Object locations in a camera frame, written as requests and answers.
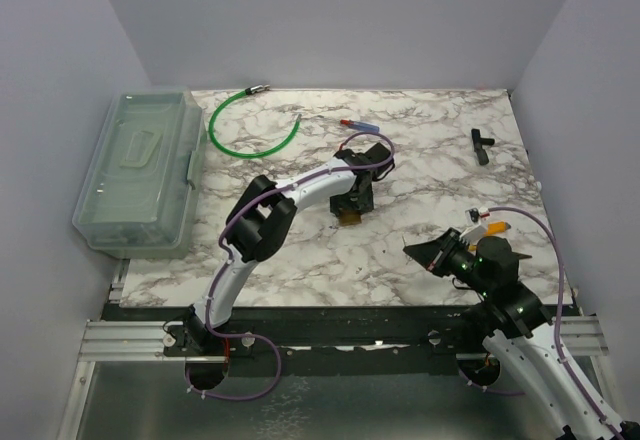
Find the brass padlock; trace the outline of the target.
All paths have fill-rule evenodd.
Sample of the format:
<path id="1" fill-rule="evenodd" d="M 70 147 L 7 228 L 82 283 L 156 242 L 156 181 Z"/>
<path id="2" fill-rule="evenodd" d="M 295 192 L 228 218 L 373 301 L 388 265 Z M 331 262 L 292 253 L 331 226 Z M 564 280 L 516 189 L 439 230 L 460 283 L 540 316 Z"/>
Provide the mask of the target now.
<path id="1" fill-rule="evenodd" d="M 355 226 L 362 223 L 362 216 L 359 212 L 345 211 L 340 213 L 338 220 L 341 226 Z"/>

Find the green cable lock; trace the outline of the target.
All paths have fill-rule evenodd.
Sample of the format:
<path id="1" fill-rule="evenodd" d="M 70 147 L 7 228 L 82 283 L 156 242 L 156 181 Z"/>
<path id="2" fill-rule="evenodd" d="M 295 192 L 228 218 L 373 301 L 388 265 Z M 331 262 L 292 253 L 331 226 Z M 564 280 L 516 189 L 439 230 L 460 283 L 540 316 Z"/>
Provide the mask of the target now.
<path id="1" fill-rule="evenodd" d="M 254 160 L 281 152 L 296 137 L 300 116 L 274 111 L 268 104 L 274 94 L 269 84 L 247 87 L 229 95 L 213 109 L 206 131 L 222 154 Z"/>

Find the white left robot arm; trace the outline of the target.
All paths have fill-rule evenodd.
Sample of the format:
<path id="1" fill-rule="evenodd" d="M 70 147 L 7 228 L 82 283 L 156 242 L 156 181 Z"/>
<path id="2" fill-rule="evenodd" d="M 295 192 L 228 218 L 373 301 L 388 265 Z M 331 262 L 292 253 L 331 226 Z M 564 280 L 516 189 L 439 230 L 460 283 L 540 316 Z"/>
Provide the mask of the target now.
<path id="1" fill-rule="evenodd" d="M 325 164 L 288 180 L 254 178 L 226 219 L 218 246 L 226 259 L 203 296 L 183 320 L 188 344 L 201 355 L 214 353 L 220 326 L 248 277 L 284 245 L 291 225 L 305 209 L 327 201 L 340 223 L 358 221 L 374 210 L 373 184 L 395 167 L 394 145 L 385 136 L 364 152 L 341 145 Z"/>

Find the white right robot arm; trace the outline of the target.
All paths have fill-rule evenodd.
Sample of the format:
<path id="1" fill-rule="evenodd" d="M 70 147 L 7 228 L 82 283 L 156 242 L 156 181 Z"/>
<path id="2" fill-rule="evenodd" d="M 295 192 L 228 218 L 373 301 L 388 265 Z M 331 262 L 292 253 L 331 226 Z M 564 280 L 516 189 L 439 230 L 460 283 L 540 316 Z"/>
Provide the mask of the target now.
<path id="1" fill-rule="evenodd" d="M 520 281 L 519 256 L 506 239 L 484 237 L 471 250 L 459 231 L 448 229 L 404 252 L 432 275 L 452 276 L 481 296 L 464 314 L 462 344 L 494 356 L 557 438 L 638 438 L 638 423 L 598 393 L 559 338 L 555 318 Z"/>

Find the yellow utility knife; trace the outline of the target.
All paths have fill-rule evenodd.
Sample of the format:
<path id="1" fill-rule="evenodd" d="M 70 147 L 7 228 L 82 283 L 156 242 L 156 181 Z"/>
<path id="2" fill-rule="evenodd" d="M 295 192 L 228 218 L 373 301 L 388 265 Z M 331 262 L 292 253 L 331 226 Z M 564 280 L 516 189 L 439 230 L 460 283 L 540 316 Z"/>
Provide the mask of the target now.
<path id="1" fill-rule="evenodd" d="M 511 225 L 506 221 L 490 222 L 485 232 L 486 236 L 493 236 L 506 233 L 511 229 Z"/>

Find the blue red small screwdriver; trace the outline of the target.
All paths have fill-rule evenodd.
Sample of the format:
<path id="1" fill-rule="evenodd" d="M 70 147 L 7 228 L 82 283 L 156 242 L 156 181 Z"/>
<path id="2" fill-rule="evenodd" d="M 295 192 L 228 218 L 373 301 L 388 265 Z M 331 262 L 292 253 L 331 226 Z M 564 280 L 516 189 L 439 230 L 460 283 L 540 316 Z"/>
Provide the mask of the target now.
<path id="1" fill-rule="evenodd" d="M 358 132 L 364 132 L 364 133 L 379 133 L 380 129 L 378 126 L 373 125 L 373 124 L 369 124 L 369 123 L 365 123 L 365 122 L 360 122 L 360 121 L 353 121 L 353 120 L 347 120 L 347 119 L 342 119 L 340 121 L 340 124 L 350 128 L 352 130 L 358 131 Z"/>

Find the black T-shaped tool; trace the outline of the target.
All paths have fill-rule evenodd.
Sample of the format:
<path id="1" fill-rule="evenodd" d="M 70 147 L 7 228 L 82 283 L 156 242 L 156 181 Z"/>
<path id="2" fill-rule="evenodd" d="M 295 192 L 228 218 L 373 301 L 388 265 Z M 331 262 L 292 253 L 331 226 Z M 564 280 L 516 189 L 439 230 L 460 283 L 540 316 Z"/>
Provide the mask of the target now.
<path id="1" fill-rule="evenodd" d="M 487 152 L 485 151 L 485 148 L 494 146 L 495 140 L 493 138 L 483 137 L 480 130 L 477 128 L 471 129 L 471 140 L 473 151 L 477 157 L 478 164 L 480 166 L 488 165 L 489 157 Z"/>

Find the clear plastic storage box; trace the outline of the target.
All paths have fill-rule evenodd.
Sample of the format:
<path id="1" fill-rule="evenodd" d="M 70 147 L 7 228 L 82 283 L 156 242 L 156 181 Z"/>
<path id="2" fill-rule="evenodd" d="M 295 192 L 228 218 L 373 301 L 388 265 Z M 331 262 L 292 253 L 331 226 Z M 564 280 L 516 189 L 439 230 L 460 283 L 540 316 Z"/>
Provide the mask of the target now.
<path id="1" fill-rule="evenodd" d="M 186 256 L 207 144 L 202 115 L 186 88 L 114 98 L 72 218 L 92 250 Z"/>

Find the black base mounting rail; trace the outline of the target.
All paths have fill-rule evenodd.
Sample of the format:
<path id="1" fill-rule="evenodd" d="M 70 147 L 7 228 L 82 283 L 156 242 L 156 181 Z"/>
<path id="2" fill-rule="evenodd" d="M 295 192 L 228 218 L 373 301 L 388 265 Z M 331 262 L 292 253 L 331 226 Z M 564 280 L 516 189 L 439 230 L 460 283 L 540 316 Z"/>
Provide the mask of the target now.
<path id="1" fill-rule="evenodd" d="M 164 353 L 204 378 L 464 372 L 491 384 L 499 362 L 465 313 L 451 306 L 238 307 L 213 336 L 185 311 L 164 324 Z"/>

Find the aluminium extrusion rail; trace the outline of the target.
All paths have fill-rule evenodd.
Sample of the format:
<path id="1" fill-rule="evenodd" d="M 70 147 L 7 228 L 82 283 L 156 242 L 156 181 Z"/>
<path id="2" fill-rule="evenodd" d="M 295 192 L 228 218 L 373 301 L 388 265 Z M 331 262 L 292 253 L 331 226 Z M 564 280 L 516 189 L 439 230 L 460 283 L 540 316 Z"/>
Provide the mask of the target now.
<path id="1" fill-rule="evenodd" d="M 84 362 L 161 361 L 164 356 L 162 322 L 88 322 L 79 360 Z"/>

